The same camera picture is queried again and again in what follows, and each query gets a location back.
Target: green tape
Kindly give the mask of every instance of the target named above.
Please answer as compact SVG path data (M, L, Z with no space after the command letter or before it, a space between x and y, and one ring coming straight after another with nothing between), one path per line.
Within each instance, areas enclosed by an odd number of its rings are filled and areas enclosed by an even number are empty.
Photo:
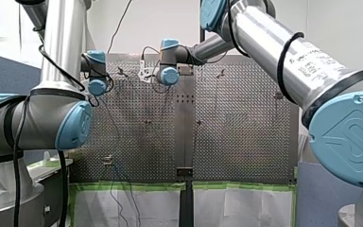
M28 165L27 167L29 168L33 168L33 167L38 167L38 166L43 166L43 161L37 162L37 163L33 163Z
M72 183L70 185L76 191L182 191L185 183L124 183L124 182L101 182L101 183Z
M261 191L278 191L289 192L295 190L295 186L289 184L265 184L265 183L236 183L236 182L193 182L195 190L213 190L213 189L248 189Z
M70 186L70 222L71 227L75 227L75 215L76 215L76 194L77 190L75 187Z
M291 185L293 195L291 197L291 227L296 227L296 212L297 212L297 186Z

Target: robotic arm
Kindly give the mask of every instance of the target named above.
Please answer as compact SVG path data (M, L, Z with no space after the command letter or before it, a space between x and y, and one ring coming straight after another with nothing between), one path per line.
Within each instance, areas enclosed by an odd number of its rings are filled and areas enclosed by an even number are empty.
M50 59L75 80L80 69L91 70L93 64L98 73L93 73L90 90L103 94L108 85L102 77L105 56L90 52L80 59L80 37L91 1L51 0L49 10L44 0L17 1L43 38ZM178 63L203 65L237 44L279 84L287 99L303 109L302 123L320 162L343 181L363 187L363 70L348 69L274 17L269 0L233 1L230 8L227 0L204 0L201 27L217 35L192 47L163 40L158 81L173 85L178 81ZM74 79L43 60L41 83L32 89L27 104L21 150L79 148L86 141L91 105ZM21 97L0 96L0 222L10 214L14 200L13 178L8 176L13 175L10 158L23 104ZM32 184L22 159L19 165L22 206L41 207L41 188ZM10 226L10 218L5 223ZM37 221L27 226L40 225Z
M270 1L234 1L230 16L227 1L202 2L201 27L216 36L193 47L163 40L159 82L176 81L171 78L178 75L177 63L201 65L234 48L235 38L285 97L303 109L302 123L323 166L363 187L363 70L345 67L275 20Z

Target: black band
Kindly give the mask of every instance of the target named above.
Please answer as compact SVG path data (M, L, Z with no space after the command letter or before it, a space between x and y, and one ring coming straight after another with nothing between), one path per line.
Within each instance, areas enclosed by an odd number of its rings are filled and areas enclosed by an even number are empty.
M77 98L80 100L85 100L85 96L80 93L76 93L76 92L72 92L72 91L68 91L68 90L62 90L62 89L54 89L54 88L35 89L35 90L32 90L30 94L32 96L36 96L36 95L68 96L68 97L73 97L73 98Z
M45 0L16 0L16 2L22 5L32 6L32 5L41 4L45 2Z
M296 102L293 100L293 98L291 98L291 96L287 92L287 89L285 88L285 82L283 79L283 71L285 68L285 55L287 54L288 48L290 48L291 44L299 38L304 38L304 34L302 32L297 32L296 34L294 34L291 37L290 40L288 40L285 43L285 46L283 47L283 50L281 53L281 57L279 58L279 61L278 61L278 68L276 71L279 88L280 88L282 94L285 96L285 98L287 98L287 100L289 100L290 102L292 102L294 104L296 104Z
M173 67L176 67L177 64L175 63L160 63L160 65L165 65L165 66L173 66Z
M38 26L38 27L34 27L34 28L32 28L32 31L36 31L36 32L38 32L38 31L42 31L42 30L44 30L45 29L45 26Z
M13 148L13 145L14 145L13 130L12 130L11 126L12 126L12 122L13 122L13 114L14 114L14 111L16 110L17 104L18 103L12 103L12 104L8 105L6 114L5 114L5 119L4 119L5 139L11 148Z
M326 91L322 96L320 96L312 105L308 108L308 110L302 115L302 124L309 128L309 123L314 117L314 114L317 110L325 104L330 99L338 96L340 93L355 85L359 81L363 80L363 71L357 72L345 78L338 83L336 83L332 88Z
M267 13L269 13L269 3L268 0L264 0L265 10Z
M18 158L23 158L25 156L25 153L22 151L18 152ZM7 155L2 155L0 156L0 163L5 163L5 162L9 162L9 161L13 161L13 154L7 154Z

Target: metal pole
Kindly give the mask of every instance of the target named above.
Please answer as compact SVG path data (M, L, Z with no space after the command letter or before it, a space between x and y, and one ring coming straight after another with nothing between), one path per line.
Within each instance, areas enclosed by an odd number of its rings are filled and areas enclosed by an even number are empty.
M233 49L233 44L225 42L220 36L214 35L192 49L194 56L200 60L209 60L219 54Z
M78 80L86 9L84 0L50 0L45 30L46 53ZM78 87L46 59L43 60L41 83L34 90L41 88L78 92Z
M277 81L278 61L294 33L256 7L234 10L233 17L238 44ZM353 72L302 38L289 47L284 69L285 87L304 110Z
M34 30L38 32L40 37L43 39L45 32L46 14L48 8L45 2L37 5L23 5L28 17L32 24L35 26Z

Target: plastic sheet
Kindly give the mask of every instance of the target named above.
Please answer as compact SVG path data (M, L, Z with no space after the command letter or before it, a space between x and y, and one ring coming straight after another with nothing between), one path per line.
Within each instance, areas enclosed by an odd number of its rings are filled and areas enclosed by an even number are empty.
M292 227L293 185L195 183L195 227Z
M131 188L128 183L114 183L113 186L112 183L73 184L72 226L177 227L183 188L184 184L180 183L133 183ZM120 216L121 211L128 224Z

